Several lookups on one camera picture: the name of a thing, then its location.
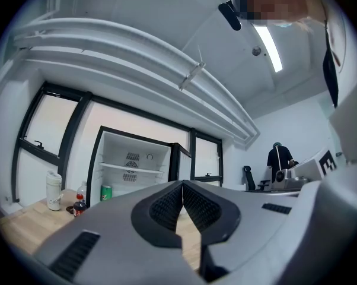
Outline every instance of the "black chair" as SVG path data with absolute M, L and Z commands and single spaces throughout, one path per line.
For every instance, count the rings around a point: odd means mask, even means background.
M 251 167 L 250 166 L 244 166 L 243 167 L 243 171 L 246 174 L 246 179 L 247 179 L 247 185 L 248 185 L 248 191 L 256 191 L 256 192 L 260 192 L 260 191 L 264 191 L 264 187 L 269 186 L 270 180 L 261 180 L 260 184 L 258 185 L 259 189 L 256 189 L 256 185 L 254 182 L 254 179 L 252 177 L 252 173 L 251 173 Z

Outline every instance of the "ceiling light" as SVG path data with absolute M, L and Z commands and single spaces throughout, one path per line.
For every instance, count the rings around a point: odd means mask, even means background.
M 271 58 L 275 72 L 277 73 L 281 71 L 283 69 L 283 66 L 281 64 L 279 52 L 276 48 L 275 43 L 273 42 L 271 33 L 269 33 L 268 28 L 266 26 L 254 26 L 254 28 L 256 29 L 260 38 L 262 38 L 264 45 L 266 46 L 266 49 Z

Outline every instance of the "plastic bottle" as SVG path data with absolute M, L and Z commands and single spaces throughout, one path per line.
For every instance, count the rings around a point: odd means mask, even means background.
M 83 202 L 86 204 L 86 187 L 87 187 L 87 183 L 86 181 L 82 181 L 82 185 L 77 189 L 77 195 L 81 194 L 84 198 L 83 198 Z
M 73 204 L 73 215 L 78 217 L 82 214 L 86 209 L 86 205 L 83 202 L 84 196 L 82 194 L 77 194 L 78 201 Z

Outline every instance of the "desk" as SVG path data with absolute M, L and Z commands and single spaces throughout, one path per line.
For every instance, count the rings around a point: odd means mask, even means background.
M 75 200 L 76 192 L 66 189 L 63 191 L 59 211 L 49 210 L 44 199 L 0 218 L 0 230 L 7 241 L 28 254 L 33 254 L 46 238 L 74 219 L 65 208 Z M 185 260 L 194 270 L 198 269 L 201 236 L 188 214 L 178 218 L 176 233 L 182 238 Z

